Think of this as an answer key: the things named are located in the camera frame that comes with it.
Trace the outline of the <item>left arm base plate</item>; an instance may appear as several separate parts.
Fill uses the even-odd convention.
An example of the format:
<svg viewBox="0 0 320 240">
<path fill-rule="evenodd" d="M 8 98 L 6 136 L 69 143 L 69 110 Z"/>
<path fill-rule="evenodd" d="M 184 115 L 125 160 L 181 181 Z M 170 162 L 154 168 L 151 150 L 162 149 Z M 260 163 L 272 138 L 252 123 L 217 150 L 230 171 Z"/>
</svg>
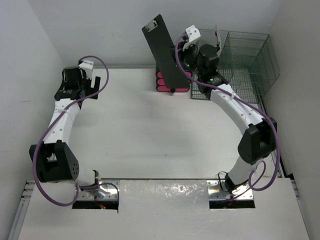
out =
<svg viewBox="0 0 320 240">
<path fill-rule="evenodd" d="M 105 179 L 95 185 L 80 186 L 78 201 L 114 201 L 118 200 L 120 192 L 120 180 Z"/>
</svg>

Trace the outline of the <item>pink top drawer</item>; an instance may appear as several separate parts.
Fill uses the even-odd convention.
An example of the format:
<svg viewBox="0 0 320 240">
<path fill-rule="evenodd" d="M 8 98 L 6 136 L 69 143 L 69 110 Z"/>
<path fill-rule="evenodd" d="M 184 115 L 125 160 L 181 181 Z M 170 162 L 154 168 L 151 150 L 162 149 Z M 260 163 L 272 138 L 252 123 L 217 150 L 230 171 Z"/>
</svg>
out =
<svg viewBox="0 0 320 240">
<path fill-rule="evenodd" d="M 189 72 L 189 71 L 186 71 L 185 73 L 186 73 L 188 76 L 190 76 L 190 77 L 192 76 L 192 73 Z M 161 73 L 160 71 L 156 73 L 156 76 L 157 76 L 158 78 L 160 78 L 160 79 L 163 78 L 162 73 Z"/>
</svg>

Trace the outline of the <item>black mouse pad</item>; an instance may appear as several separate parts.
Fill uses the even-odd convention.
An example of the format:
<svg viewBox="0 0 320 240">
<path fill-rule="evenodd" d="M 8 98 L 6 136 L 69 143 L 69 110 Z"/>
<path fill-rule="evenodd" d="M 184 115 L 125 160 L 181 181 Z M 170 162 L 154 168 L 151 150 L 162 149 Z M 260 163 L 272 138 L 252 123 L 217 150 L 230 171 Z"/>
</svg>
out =
<svg viewBox="0 0 320 240">
<path fill-rule="evenodd" d="M 141 30 L 156 63 L 155 76 L 157 72 L 161 72 L 164 80 L 187 79 L 176 65 L 175 46 L 162 15 L 158 14 Z M 159 86 L 157 79 L 159 78 L 156 76 L 156 87 Z"/>
</svg>

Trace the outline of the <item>transparent clipboard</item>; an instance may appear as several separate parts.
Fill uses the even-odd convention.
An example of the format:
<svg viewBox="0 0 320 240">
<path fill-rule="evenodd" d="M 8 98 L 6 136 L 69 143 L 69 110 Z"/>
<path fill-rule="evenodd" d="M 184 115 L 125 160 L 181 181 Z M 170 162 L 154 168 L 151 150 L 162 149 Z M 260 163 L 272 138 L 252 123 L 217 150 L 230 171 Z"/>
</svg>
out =
<svg viewBox="0 0 320 240">
<path fill-rule="evenodd" d="M 219 26 L 216 23 L 214 28 L 213 28 L 213 33 L 214 33 L 214 45 L 216 47 L 217 50 L 217 55 L 218 57 L 220 57 L 221 52 L 222 52 L 222 47 L 221 47 L 221 35 L 220 35 L 220 30 L 219 30 Z"/>
</svg>

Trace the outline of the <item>pink bottom drawer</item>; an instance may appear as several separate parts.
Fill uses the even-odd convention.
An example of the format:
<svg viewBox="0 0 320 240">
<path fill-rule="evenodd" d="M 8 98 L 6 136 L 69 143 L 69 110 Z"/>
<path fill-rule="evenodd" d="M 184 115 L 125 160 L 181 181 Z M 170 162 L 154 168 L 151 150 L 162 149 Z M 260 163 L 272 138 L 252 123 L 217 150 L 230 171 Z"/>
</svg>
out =
<svg viewBox="0 0 320 240">
<path fill-rule="evenodd" d="M 187 88 L 168 88 L 165 85 L 159 85 L 156 87 L 156 90 L 161 93 L 174 94 L 174 93 L 187 93 L 190 90 L 190 88 L 189 87 L 187 87 Z"/>
</svg>

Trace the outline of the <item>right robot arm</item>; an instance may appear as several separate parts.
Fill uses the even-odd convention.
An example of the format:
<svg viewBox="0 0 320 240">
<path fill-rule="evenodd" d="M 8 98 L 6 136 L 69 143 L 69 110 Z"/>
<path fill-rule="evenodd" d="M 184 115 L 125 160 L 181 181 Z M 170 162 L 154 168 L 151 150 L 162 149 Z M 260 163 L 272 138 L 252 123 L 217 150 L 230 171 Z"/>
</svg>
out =
<svg viewBox="0 0 320 240">
<path fill-rule="evenodd" d="M 213 45 L 204 44 L 193 63 L 186 63 L 196 72 L 189 77 L 210 101 L 217 104 L 235 123 L 242 137 L 237 146 L 239 154 L 233 168 L 225 174 L 224 187 L 229 194 L 248 184 L 256 191 L 252 175 L 273 151 L 280 151 L 277 122 L 258 108 L 242 100 L 228 81 L 217 71 L 219 57 Z"/>
</svg>

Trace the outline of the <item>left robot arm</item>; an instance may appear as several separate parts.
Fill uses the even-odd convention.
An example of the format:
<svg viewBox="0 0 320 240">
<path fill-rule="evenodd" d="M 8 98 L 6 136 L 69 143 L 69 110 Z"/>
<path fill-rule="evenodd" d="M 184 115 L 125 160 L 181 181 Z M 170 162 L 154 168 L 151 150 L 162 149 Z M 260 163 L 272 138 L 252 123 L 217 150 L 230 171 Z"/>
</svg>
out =
<svg viewBox="0 0 320 240">
<path fill-rule="evenodd" d="M 74 120 L 82 108 L 82 98 L 99 90 L 100 77 L 92 78 L 94 63 L 83 60 L 62 70 L 62 82 L 54 95 L 54 112 L 49 130 L 41 142 L 36 175 L 41 183 L 75 182 L 94 185 L 96 173 L 80 166 L 68 143 Z"/>
</svg>

